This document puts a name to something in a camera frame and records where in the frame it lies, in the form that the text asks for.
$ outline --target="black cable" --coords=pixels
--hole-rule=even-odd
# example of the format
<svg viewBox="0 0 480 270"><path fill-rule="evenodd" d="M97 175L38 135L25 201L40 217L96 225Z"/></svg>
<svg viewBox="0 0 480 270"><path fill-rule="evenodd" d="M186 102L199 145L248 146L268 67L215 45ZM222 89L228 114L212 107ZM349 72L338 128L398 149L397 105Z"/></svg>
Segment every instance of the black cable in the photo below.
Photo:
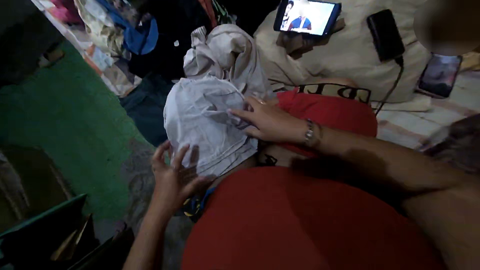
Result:
<svg viewBox="0 0 480 270"><path fill-rule="evenodd" d="M395 58L395 63L397 63L400 66L400 72L398 73L398 77L396 78L395 82L393 83L393 87L388 90L387 94L385 95L384 99L380 101L380 106L377 109L377 112L375 113L375 116L378 115L380 110L383 108L385 103L387 102L388 97L392 94L393 90L395 90L396 85L398 85L398 82L400 81L400 78L402 77L403 74L403 56Z"/></svg>

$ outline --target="black phone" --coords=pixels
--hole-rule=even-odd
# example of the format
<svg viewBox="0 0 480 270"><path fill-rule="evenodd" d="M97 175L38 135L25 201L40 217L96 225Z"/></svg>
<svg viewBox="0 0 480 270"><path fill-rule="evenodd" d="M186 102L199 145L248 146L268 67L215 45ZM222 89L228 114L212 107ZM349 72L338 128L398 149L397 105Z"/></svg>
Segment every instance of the black phone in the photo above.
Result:
<svg viewBox="0 0 480 270"><path fill-rule="evenodd" d="M434 98L449 97L461 63L461 56L432 54L418 81L417 91Z"/></svg>
<svg viewBox="0 0 480 270"><path fill-rule="evenodd" d="M282 0L273 29L306 35L329 35L341 11L341 3Z"/></svg>
<svg viewBox="0 0 480 270"><path fill-rule="evenodd" d="M405 52L402 37L391 10L382 10L368 16L367 24L380 61L395 59Z"/></svg>

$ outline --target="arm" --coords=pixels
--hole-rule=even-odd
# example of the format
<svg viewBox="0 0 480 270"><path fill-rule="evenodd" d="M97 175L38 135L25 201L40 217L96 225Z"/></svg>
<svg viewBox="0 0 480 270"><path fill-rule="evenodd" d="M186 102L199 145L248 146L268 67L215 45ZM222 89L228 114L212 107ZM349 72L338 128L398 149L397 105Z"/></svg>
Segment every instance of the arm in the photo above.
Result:
<svg viewBox="0 0 480 270"><path fill-rule="evenodd" d="M175 155L172 166L165 164L164 159L164 153L169 148L170 142L166 141L158 147L152 157L155 189L138 235L123 265L124 270L161 268L163 235L168 221L189 195L208 182L204 177L197 177L190 183L182 185L178 172L189 146L183 147Z"/></svg>
<svg viewBox="0 0 480 270"><path fill-rule="evenodd" d="M308 125L279 108L247 98L254 112L232 110L265 141L303 143ZM452 269L480 267L480 181L411 149L372 137L314 127L313 147L352 163L380 187L411 196L400 203L428 234Z"/></svg>

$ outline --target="hand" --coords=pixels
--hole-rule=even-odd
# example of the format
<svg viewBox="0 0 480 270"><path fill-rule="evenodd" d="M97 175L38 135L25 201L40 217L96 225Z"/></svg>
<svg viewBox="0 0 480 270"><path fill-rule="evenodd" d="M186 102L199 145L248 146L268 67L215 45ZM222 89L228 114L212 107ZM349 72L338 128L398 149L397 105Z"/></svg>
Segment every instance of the hand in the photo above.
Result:
<svg viewBox="0 0 480 270"><path fill-rule="evenodd" d="M150 205L160 208L163 214L172 216L180 208L183 202L192 195L199 187L210 182L208 178L199 176L190 183L183 184L179 180L179 170L185 153L190 145L186 145L178 151L175 158L170 157L170 166L165 164L165 151L169 150L171 144L165 141L155 151L152 157L152 170L155 175L155 189Z"/></svg>
<svg viewBox="0 0 480 270"><path fill-rule="evenodd" d="M278 143L302 143L305 140L308 130L305 120L295 118L274 105L262 104L253 97L247 97L246 101L253 112L231 110L231 113L255 125L245 129L248 135Z"/></svg>

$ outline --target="bracelet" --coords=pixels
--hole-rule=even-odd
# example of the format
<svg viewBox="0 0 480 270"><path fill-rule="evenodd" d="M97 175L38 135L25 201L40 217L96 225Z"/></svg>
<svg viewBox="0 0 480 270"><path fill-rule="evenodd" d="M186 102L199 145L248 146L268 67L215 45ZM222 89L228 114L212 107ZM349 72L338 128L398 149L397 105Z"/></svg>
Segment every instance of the bracelet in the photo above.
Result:
<svg viewBox="0 0 480 270"><path fill-rule="evenodd" d="M313 145L313 122L309 119L307 119L307 124L308 124L308 130L305 132L305 140L303 143L306 146L312 146Z"/></svg>

